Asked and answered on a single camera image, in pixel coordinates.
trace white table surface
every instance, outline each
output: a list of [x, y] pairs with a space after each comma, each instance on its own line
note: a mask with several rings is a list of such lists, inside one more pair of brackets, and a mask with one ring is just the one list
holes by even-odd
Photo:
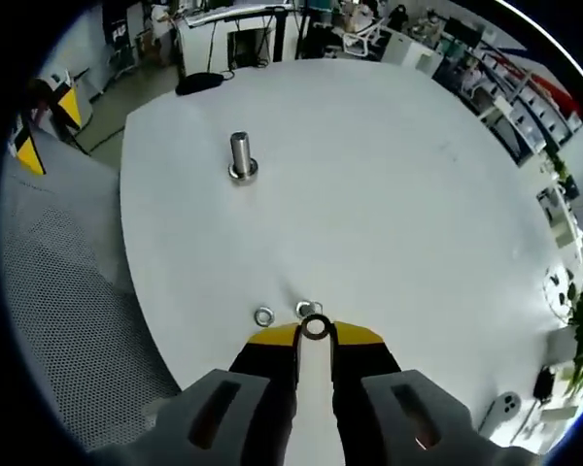
[[[226, 173], [233, 131], [259, 163], [248, 187]], [[127, 118], [120, 206], [162, 358], [185, 388], [228, 368], [257, 306], [282, 324], [314, 299], [479, 423], [499, 393], [531, 392], [559, 325], [543, 286], [561, 259], [517, 170], [455, 96], [394, 65], [274, 63], [158, 97]], [[305, 342], [286, 462], [342, 464], [327, 343]]]

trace wall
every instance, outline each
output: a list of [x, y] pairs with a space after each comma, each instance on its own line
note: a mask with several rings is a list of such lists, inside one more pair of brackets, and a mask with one ring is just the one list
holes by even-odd
[[[144, 30], [142, 4], [137, 2], [130, 6], [126, 16], [129, 37], [134, 45], [134, 38]], [[111, 53], [112, 48], [106, 45], [104, 37], [102, 7], [96, 5], [84, 11], [64, 32], [49, 53], [44, 68], [58, 66], [66, 68], [72, 75], [78, 75], [89, 68], [87, 79], [93, 84], [93, 89], [88, 89], [87, 93], [88, 97], [92, 97], [112, 77], [112, 70], [108, 66]]]
[[105, 47], [101, 23], [101, 5], [83, 14], [67, 29], [48, 57], [77, 75], [97, 61]]

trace metal bolt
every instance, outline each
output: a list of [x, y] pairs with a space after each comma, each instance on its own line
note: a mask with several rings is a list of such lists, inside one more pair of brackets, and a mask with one ring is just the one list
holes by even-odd
[[259, 168], [257, 162], [251, 158], [249, 135], [238, 131], [231, 135], [230, 141], [233, 162], [229, 165], [229, 176], [238, 184], [248, 184], [257, 176]]

